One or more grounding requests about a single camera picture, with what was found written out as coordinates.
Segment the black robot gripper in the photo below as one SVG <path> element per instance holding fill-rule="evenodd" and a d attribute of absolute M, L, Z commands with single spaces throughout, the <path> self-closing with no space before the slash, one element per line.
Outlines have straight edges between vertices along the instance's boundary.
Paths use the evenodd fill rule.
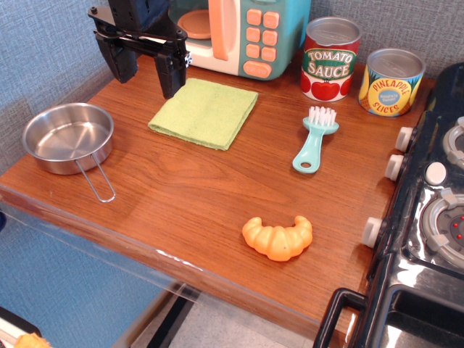
<path fill-rule="evenodd" d="M 137 73 L 134 52 L 154 57 L 165 99 L 185 85 L 191 63 L 187 34 L 170 19 L 169 11 L 169 1 L 109 1 L 88 10 L 101 55 L 114 77 L 127 83 Z"/>

